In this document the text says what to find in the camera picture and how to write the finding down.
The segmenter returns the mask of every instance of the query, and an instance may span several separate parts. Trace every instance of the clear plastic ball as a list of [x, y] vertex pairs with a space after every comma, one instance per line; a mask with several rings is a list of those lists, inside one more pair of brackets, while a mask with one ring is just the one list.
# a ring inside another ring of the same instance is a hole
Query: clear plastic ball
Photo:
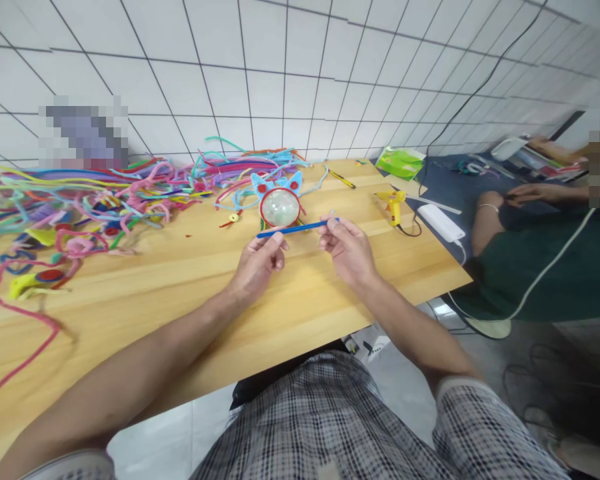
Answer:
[[288, 227], [300, 215], [300, 202], [289, 190], [274, 189], [262, 200], [260, 211], [268, 224], [274, 227]]

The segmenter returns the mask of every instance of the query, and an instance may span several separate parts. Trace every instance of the box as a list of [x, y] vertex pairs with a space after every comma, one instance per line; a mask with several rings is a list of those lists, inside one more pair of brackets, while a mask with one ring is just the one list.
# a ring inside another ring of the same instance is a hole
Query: box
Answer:
[[425, 157], [426, 155], [411, 148], [386, 147], [378, 158], [376, 167], [404, 180], [411, 180], [422, 168]]

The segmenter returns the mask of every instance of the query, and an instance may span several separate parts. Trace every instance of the blue cat ears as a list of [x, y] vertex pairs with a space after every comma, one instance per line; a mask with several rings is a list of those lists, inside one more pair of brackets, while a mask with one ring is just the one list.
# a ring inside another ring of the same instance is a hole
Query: blue cat ears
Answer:
[[262, 197], [264, 197], [269, 190], [276, 187], [291, 190], [296, 196], [299, 196], [300, 187], [302, 187], [302, 172], [297, 171], [291, 178], [280, 177], [275, 183], [272, 181], [264, 181], [259, 175], [252, 173], [251, 183], [253, 184], [253, 191], [260, 200], [262, 200]]

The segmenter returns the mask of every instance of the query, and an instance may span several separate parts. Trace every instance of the right hand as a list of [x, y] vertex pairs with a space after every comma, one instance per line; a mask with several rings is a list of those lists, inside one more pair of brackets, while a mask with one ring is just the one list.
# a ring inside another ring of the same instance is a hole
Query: right hand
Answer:
[[367, 235], [345, 218], [323, 215], [318, 228], [320, 249], [331, 254], [335, 271], [350, 287], [364, 285], [378, 275]]
[[508, 195], [515, 195], [508, 203], [514, 207], [520, 207], [523, 203], [539, 200], [547, 203], [559, 203], [571, 200], [574, 190], [563, 185], [550, 183], [528, 183], [510, 190]]

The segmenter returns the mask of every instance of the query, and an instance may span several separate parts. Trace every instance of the wooden table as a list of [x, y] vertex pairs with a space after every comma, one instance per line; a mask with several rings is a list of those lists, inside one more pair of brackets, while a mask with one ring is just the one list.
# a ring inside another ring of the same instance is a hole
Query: wooden table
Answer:
[[[301, 198], [307, 222], [335, 209], [369, 236], [378, 270], [414, 304], [460, 287], [470, 278], [433, 234], [404, 236], [392, 228], [374, 193], [390, 191], [374, 166], [353, 160], [329, 166], [356, 184], [331, 175], [320, 190]], [[303, 191], [324, 173], [304, 169]], [[402, 204], [403, 226], [413, 214]], [[134, 340], [202, 304], [227, 284], [243, 246], [259, 231], [256, 208], [224, 229], [231, 212], [208, 201], [194, 205], [162, 230], [140, 227], [128, 242], [134, 257], [96, 255], [67, 287], [71, 293], [19, 305], [44, 305], [72, 336], [60, 334], [33, 364], [0, 390], [0, 456], [18, 433], [76, 380]], [[284, 271], [262, 299], [214, 342], [184, 377], [164, 392], [147, 416], [260, 372], [324, 345], [373, 321], [338, 280], [328, 254], [318, 250], [314, 231], [290, 235]], [[0, 240], [0, 252], [6, 240]], [[0, 378], [48, 336], [44, 325], [0, 308]]]

